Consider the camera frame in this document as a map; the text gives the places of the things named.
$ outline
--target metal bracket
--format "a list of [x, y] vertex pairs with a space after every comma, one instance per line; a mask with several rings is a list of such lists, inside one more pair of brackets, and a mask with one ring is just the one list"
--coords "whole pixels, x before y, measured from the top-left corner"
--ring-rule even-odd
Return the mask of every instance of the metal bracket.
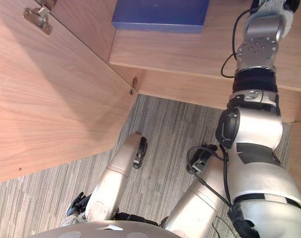
[[130, 90], [130, 94], [131, 95], [134, 95], [134, 92], [135, 92], [135, 89], [136, 89], [136, 86], [137, 86], [137, 81], [138, 81], [138, 78], [134, 77], [133, 78], [133, 85], [132, 85], [132, 88]]
[[55, 5], [55, 0], [44, 0], [41, 8], [25, 8], [22, 17], [36, 25], [45, 34], [50, 35], [52, 27], [48, 23], [48, 15]]

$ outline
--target robotic arm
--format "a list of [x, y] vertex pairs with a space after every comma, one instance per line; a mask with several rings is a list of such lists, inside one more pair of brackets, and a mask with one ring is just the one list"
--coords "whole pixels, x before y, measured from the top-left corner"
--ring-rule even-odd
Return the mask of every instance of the robotic arm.
[[228, 149], [228, 215], [241, 237], [301, 237], [301, 196], [273, 154], [282, 136], [274, 59], [293, 20], [288, 2], [260, 1], [247, 19], [233, 94], [216, 130]]

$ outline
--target cabinet door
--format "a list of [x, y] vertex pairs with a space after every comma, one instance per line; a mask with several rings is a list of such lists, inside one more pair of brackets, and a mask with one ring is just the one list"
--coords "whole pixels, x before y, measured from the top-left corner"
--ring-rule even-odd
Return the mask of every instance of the cabinet door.
[[48, 36], [22, 18], [34, 0], [0, 0], [0, 181], [115, 144], [130, 85], [49, 16]]

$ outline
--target floor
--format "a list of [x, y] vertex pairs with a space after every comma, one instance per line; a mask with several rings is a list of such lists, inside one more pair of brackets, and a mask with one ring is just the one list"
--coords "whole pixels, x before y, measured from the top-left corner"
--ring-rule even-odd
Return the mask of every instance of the floor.
[[[0, 183], [0, 238], [23, 238], [58, 227], [68, 204], [79, 192], [93, 191], [118, 146], [135, 131], [148, 139], [149, 148], [142, 168], [131, 173], [120, 211], [160, 222], [194, 179], [185, 169], [187, 149], [216, 143], [214, 131], [221, 112], [139, 95], [112, 151]], [[276, 150], [284, 166], [289, 134], [285, 124]], [[230, 224], [226, 212], [224, 206], [218, 215]], [[234, 237], [220, 219], [214, 224], [222, 238]], [[208, 237], [217, 237], [212, 228]]]

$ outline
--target black cable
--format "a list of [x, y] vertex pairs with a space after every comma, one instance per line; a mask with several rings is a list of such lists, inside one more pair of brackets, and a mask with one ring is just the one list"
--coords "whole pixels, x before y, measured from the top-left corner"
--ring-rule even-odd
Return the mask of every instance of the black cable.
[[223, 158], [221, 158], [220, 156], [217, 155], [217, 153], [214, 151], [214, 150], [210, 150], [204, 146], [194, 146], [194, 147], [191, 147], [188, 152], [187, 152], [187, 158], [190, 158], [190, 153], [193, 151], [193, 150], [198, 150], [198, 149], [202, 149], [202, 150], [205, 150], [207, 152], [209, 152], [211, 155], [213, 155], [214, 157], [218, 158], [219, 160], [223, 161]]
[[231, 55], [225, 60], [225, 62], [223, 63], [223, 65], [222, 65], [222, 67], [221, 67], [221, 75], [222, 75], [223, 77], [225, 77], [225, 78], [234, 78], [234, 76], [228, 76], [228, 75], [225, 75], [225, 74], [223, 73], [223, 70], [224, 70], [224, 67], [225, 67], [226, 63], [229, 61], [229, 59], [230, 59], [232, 56], [233, 56], [233, 54], [231, 54]]
[[[205, 148], [205, 147], [203, 147], [203, 146], [195, 146], [195, 147], [192, 147], [192, 148], [190, 148], [189, 150], [188, 150], [188, 152], [187, 152], [187, 164], [188, 164], [188, 167], [189, 167], [189, 169], [191, 170], [191, 172], [192, 172], [192, 174], [199, 180], [199, 182], [202, 184], [202, 185], [204, 185], [204, 186], [206, 186], [212, 193], [214, 193], [214, 195], [216, 195], [218, 198], [220, 198], [228, 207], [231, 207], [231, 204], [220, 194], [220, 193], [218, 193], [217, 191], [215, 191], [212, 187], [210, 187], [207, 183], [206, 183], [206, 181], [204, 181], [198, 174], [197, 174], [197, 171], [192, 167], [192, 165], [190, 164], [190, 153], [194, 150], [194, 149], [203, 149], [203, 150], [206, 150], [206, 151], [208, 151], [208, 152], [213, 152], [212, 153], [212, 155], [213, 154], [216, 154], [214, 151], [212, 151], [212, 150], [210, 150], [210, 149], [208, 149], [208, 148]], [[220, 157], [220, 156], [218, 156], [217, 154], [216, 154], [216, 157], [218, 158], [218, 159], [220, 159], [221, 161], [223, 161], [223, 159]]]
[[232, 234], [234, 235], [234, 237], [237, 238], [237, 236], [235, 235], [234, 231], [232, 230], [232, 228], [230, 227], [230, 225], [229, 225], [226, 221], [224, 221], [224, 220], [223, 220], [221, 217], [219, 217], [219, 216], [215, 216], [215, 217], [217, 217], [218, 219], [220, 219], [221, 221], [223, 221], [223, 222], [227, 225], [227, 227], [229, 228], [229, 230], [232, 232]]
[[280, 160], [278, 159], [277, 155], [274, 153], [274, 151], [272, 152], [272, 157], [274, 158], [274, 160], [276, 162], [278, 162], [279, 164], [281, 163]]
[[212, 227], [213, 227], [213, 229], [215, 229], [215, 231], [216, 231], [216, 234], [218, 235], [218, 238], [220, 238], [220, 233], [219, 233], [219, 232], [218, 232], [218, 230], [215, 228], [215, 226], [214, 226], [213, 222], [212, 222]]
[[224, 190], [226, 198], [228, 199], [229, 203], [231, 204], [231, 197], [229, 192], [229, 186], [228, 186], [228, 154], [226, 153], [224, 147], [222, 145], [219, 145], [220, 149], [223, 153], [223, 183], [224, 183]]

